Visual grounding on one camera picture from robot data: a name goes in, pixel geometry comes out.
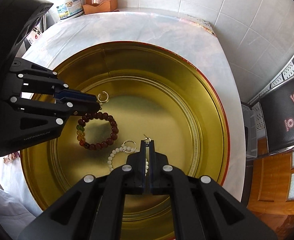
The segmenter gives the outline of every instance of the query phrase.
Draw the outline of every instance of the gold ring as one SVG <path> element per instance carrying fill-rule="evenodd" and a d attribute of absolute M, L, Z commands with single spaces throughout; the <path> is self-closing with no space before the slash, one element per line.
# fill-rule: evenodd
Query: gold ring
<path fill-rule="evenodd" d="M 135 148 L 134 149 L 131 148 L 130 151 L 127 151 L 127 150 L 123 150 L 123 151 L 125 153 L 127 153 L 127 154 L 130 154 L 130 153 L 135 152 L 135 150 L 137 149 L 137 145 L 136 145 L 136 143 L 133 140 L 126 140 L 126 141 L 124 141 L 123 144 L 121 145 L 121 147 L 124 147 L 125 146 L 125 143 L 127 143 L 127 142 L 132 142 L 135 145 Z"/>
<path fill-rule="evenodd" d="M 104 95 L 107 96 L 107 99 L 104 100 L 104 101 L 101 101 L 101 100 L 100 100 L 102 94 L 104 94 Z M 103 91 L 102 94 L 101 94 L 101 93 L 98 94 L 98 97 L 97 97 L 98 101 L 99 101 L 100 103 L 102 103 L 102 104 L 103 104 L 103 103 L 107 103 L 107 102 L 109 101 L 109 95 L 108 95 L 108 93 L 107 93 L 106 91 Z"/>

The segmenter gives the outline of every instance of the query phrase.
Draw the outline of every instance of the white tablecloth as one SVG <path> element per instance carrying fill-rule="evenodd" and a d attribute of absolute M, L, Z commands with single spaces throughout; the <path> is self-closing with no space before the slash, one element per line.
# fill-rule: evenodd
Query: white tablecloth
<path fill-rule="evenodd" d="M 23 58 L 54 69 L 73 54 L 109 41 L 140 41 L 163 47 L 184 57 L 206 76 L 223 104 L 230 131 L 230 160 L 223 187 L 240 201 L 245 136 L 239 94 L 218 39 L 199 24 L 142 12 L 86 15 L 50 27 Z M 20 160 L 3 164 L 0 158 L 0 184 L 32 214 L 40 213 L 24 180 Z"/>

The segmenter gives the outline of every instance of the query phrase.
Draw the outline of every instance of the white bead bracelet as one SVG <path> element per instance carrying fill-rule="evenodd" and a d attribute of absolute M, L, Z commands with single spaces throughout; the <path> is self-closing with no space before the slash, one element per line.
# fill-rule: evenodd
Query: white bead bracelet
<path fill-rule="evenodd" d="M 132 143 L 134 143 L 135 144 L 135 148 L 131 148 L 131 147 L 127 147 L 126 145 L 125 145 L 125 143 L 127 143 L 127 142 L 132 142 Z M 113 167 L 113 165 L 112 165 L 112 159 L 115 157 L 115 155 L 117 154 L 117 153 L 119 153 L 119 152 L 125 152 L 125 153 L 127 153 L 127 154 L 131 154 L 131 153 L 134 153 L 134 152 L 139 152 L 139 150 L 137 150 L 137 146 L 136 146 L 136 143 L 134 142 L 134 141 L 132 141 L 132 140 L 126 140 L 126 141 L 124 141 L 124 143 L 121 145 L 121 147 L 120 148 L 116 148 L 116 149 L 114 149 L 112 152 L 111 152 L 111 154 L 110 154 L 110 156 L 108 157 L 108 161 L 107 161 L 107 164 L 108 164 L 108 168 L 109 168 L 109 171 L 113 171 L 114 170 L 114 167 Z M 146 169 L 145 169 L 145 173 L 147 173 L 147 171 L 148 171 L 148 162 L 147 162 L 147 159 L 146 159 Z"/>

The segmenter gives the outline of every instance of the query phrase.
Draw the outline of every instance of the red bead bracelet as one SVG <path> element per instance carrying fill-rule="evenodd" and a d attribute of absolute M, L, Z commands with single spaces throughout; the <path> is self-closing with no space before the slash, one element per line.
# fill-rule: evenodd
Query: red bead bracelet
<path fill-rule="evenodd" d="M 92 119 L 106 120 L 110 122 L 110 125 L 111 125 L 110 137 L 101 143 L 90 144 L 86 142 L 84 127 L 86 126 L 86 123 Z M 119 129 L 117 127 L 116 121 L 114 120 L 114 117 L 112 115 L 108 115 L 108 113 L 102 113 L 102 112 L 83 115 L 81 119 L 78 120 L 78 125 L 76 128 L 77 128 L 77 135 L 78 135 L 77 140 L 79 141 L 79 145 L 89 150 L 100 150 L 102 148 L 106 148 L 109 145 L 114 144 L 114 141 L 116 141 L 118 138 L 117 133 L 119 133 Z"/>

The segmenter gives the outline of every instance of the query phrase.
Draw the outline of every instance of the round tray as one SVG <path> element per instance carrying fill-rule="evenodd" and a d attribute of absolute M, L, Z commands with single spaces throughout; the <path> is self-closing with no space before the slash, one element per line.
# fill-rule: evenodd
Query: round tray
<path fill-rule="evenodd" d="M 139 149 L 144 134 L 154 140 L 155 150 L 166 154 L 171 165 L 189 176 L 205 174 L 223 184 L 230 148 L 226 117 L 208 80 L 189 62 L 154 45 L 119 41 L 87 48 L 55 71 L 71 89 L 109 94 L 102 111 L 114 116 L 119 137 L 108 148 L 86 150 L 76 139 L 79 117 L 71 116 L 59 138 L 23 150 L 26 182 L 41 209 L 83 176 L 109 174 L 111 151 L 128 139 Z M 39 94 L 33 100 L 54 102 L 52 96 Z M 103 141 L 110 128 L 107 121 L 90 121 L 86 141 Z M 114 167 L 125 164 L 126 158 L 125 153 L 117 154 Z M 122 239 L 173 236 L 168 196 L 126 195 Z"/>

